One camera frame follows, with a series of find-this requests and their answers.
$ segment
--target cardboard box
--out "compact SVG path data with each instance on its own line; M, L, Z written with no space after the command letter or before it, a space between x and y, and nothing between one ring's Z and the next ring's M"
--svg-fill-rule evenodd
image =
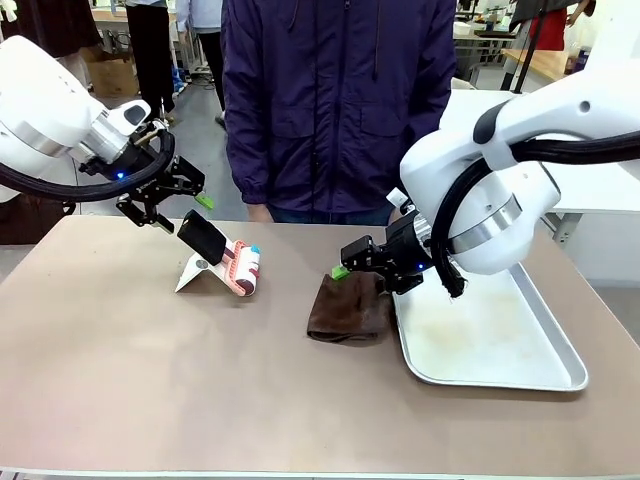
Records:
M80 54L87 64L97 97L133 97L138 94L140 86L131 55L111 54L97 48L83 48Z

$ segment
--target dark red clothing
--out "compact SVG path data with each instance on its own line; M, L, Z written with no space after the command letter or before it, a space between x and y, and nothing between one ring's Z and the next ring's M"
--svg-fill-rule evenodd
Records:
M536 45L536 50L564 50L564 27L567 24L567 9L561 8L553 12L547 13L542 24L542 32ZM538 18L534 18L531 22L529 36L533 35L538 28Z

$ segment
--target purple jacket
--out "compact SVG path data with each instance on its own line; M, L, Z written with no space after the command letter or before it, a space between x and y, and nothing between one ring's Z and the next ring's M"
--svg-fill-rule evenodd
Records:
M384 206L449 100L456 0L226 3L227 154L244 202Z

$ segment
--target black trousers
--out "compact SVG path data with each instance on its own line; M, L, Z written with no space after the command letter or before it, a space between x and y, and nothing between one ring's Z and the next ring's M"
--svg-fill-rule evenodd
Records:
M202 50L207 57L209 68L213 81L216 84L216 93L222 110L225 109L224 91L222 89L222 71L224 70L224 55L222 54L222 45L220 44L220 32L218 33L199 33Z
M151 107L149 118L174 109L169 11L162 7L127 7L129 34L138 70L142 99Z

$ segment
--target jacket drawstring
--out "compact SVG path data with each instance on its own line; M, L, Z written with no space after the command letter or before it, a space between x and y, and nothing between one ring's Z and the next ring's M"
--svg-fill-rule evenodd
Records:
M300 0L296 0L296 6L295 9L293 10L293 18L291 19L291 23L289 24L289 28L287 28L287 31L289 33L291 33L291 30L293 30L293 27L296 26L296 20L298 19L298 7L300 6Z
M375 50L375 56L373 59L373 81L377 82L378 81L378 53L380 50L380 22L382 20L382 17L380 15L380 8L381 8L381 0L378 0L378 12L376 14L376 50Z

